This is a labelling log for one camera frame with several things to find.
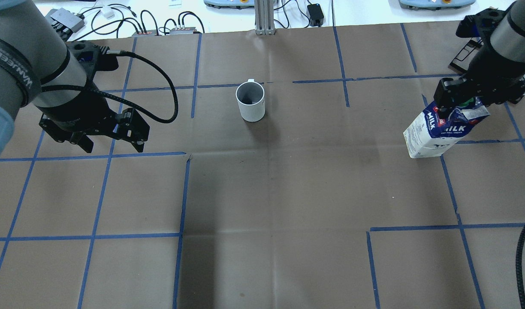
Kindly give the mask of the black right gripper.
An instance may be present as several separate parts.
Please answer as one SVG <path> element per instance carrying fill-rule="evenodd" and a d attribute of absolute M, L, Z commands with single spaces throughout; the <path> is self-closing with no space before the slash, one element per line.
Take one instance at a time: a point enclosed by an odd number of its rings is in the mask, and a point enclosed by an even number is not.
<path fill-rule="evenodd" d="M 479 97 L 486 105 L 517 104 L 525 93 L 524 74 L 525 62 L 501 55 L 490 42 L 486 42 L 461 78 L 439 80 L 433 96 L 437 115 L 439 119 L 447 119 L 470 97 Z"/>

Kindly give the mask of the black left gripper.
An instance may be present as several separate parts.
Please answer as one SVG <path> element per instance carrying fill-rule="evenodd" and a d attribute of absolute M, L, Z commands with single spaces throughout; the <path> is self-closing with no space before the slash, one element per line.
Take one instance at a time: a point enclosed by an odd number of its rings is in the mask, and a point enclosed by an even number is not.
<path fill-rule="evenodd" d="M 55 142 L 68 142 L 92 153 L 89 136 L 112 134 L 117 125 L 117 139 L 131 143 L 138 152 L 144 151 L 150 126 L 135 108 L 117 114 L 110 109 L 105 93 L 96 87 L 82 90 L 72 100 L 57 107 L 41 107 L 39 126 Z"/>

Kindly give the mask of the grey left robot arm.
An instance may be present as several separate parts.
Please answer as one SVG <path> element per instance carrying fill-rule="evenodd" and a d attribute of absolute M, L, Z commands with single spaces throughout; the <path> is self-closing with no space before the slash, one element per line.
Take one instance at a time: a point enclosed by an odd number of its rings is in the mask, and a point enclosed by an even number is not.
<path fill-rule="evenodd" d="M 260 121 L 249 122 L 240 116 L 241 102 L 231 94 L 221 99 L 208 93 L 216 88 L 231 89 L 219 83 L 203 83 L 201 77 L 210 68 L 235 77 L 233 86 L 239 86 L 238 70 L 254 64 L 259 74 L 254 82 L 262 82 L 266 90 L 280 85 L 305 85 L 301 92 L 306 99 L 300 101 L 301 109 L 309 107 L 337 107 L 335 99 L 344 98 L 346 108 L 360 106 L 366 112 L 377 106 L 370 95 L 386 95 L 398 99 L 396 107 L 405 110 L 414 104 L 412 99 L 402 99 L 410 88 L 383 86 L 377 90 L 361 88 L 361 101 L 354 101 L 347 94 L 353 82 L 380 79 L 421 79 L 424 66 L 429 67 L 433 78 L 450 76 L 447 68 L 450 58 L 462 43 L 452 39 L 437 38 L 422 31 L 421 44 L 408 35 L 403 25 L 396 24 L 398 34 L 387 35 L 373 26 L 349 26 L 328 29 L 326 33 L 296 34 L 304 42 L 295 44 L 286 34 L 278 36 L 252 36 L 249 43 L 257 47 L 253 59 L 232 60 L 231 55 L 219 61 L 204 60 L 204 51 L 215 52 L 228 48 L 231 52 L 246 47 L 248 41 L 237 43 L 226 39 L 225 34 L 193 36 L 196 44 L 194 79 L 191 86 L 192 102 L 183 107 L 170 73 L 163 70 L 163 62 L 155 63 L 142 57 L 141 48 L 158 52 L 165 61 L 173 59 L 168 40 L 138 40 L 136 52 L 113 51 L 106 46 L 80 41 L 63 43 L 42 22 L 31 1 L 0 2 L 0 154 L 14 133 L 17 111 L 28 104 L 36 104 L 45 112 L 51 128 L 63 133 L 63 141 L 71 142 L 91 153 L 90 135 L 101 135 L 129 143 L 140 156 L 145 145 L 166 145 L 172 136 L 184 137 L 193 147 L 212 151 L 212 143 L 227 146 L 239 141 L 240 133 L 255 138 L 254 147 L 267 145 L 279 133 L 275 121 L 292 107 L 295 99 L 284 95 L 265 95 L 262 103 L 266 111 Z M 145 63 L 155 69 L 168 84 L 166 87 L 144 88 L 143 92 L 160 94 L 161 100 L 143 97 L 132 102 L 101 91 L 94 82 L 98 70 L 111 72 L 119 68 L 118 57 L 129 57 L 136 64 Z"/>

